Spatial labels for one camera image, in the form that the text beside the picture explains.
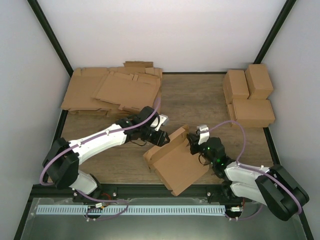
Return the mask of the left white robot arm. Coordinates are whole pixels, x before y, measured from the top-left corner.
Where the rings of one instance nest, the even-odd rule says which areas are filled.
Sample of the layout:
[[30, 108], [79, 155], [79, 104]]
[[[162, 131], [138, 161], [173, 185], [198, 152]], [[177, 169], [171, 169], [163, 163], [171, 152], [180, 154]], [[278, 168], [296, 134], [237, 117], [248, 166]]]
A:
[[71, 188], [97, 202], [102, 196], [101, 184], [92, 174], [81, 171], [80, 165], [103, 151], [135, 140], [158, 147], [168, 144], [169, 135], [161, 130], [168, 120], [168, 116], [146, 106], [138, 114], [119, 119], [90, 136], [71, 141], [56, 139], [43, 161], [43, 174], [58, 190]]

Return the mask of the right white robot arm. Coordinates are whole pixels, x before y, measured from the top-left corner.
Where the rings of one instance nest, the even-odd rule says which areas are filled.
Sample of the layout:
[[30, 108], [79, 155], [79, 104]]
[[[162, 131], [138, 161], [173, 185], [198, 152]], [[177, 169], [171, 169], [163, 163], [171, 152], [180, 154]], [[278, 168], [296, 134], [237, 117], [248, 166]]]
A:
[[190, 153], [204, 158], [203, 165], [210, 165], [214, 174], [223, 180], [225, 200], [253, 200], [267, 206], [282, 221], [299, 214], [309, 202], [307, 192], [282, 165], [254, 167], [237, 163], [227, 156], [220, 138], [205, 133], [189, 133], [187, 139]]

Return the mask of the brown cardboard box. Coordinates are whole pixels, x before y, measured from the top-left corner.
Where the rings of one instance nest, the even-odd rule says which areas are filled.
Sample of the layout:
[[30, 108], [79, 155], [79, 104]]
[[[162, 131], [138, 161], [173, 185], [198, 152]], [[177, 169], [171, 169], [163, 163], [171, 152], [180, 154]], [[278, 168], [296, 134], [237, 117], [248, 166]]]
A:
[[162, 147], [153, 146], [143, 154], [150, 171], [159, 177], [173, 196], [180, 195], [210, 168], [203, 165], [197, 155], [190, 153], [188, 133], [189, 126], [183, 125], [169, 135], [169, 143]]

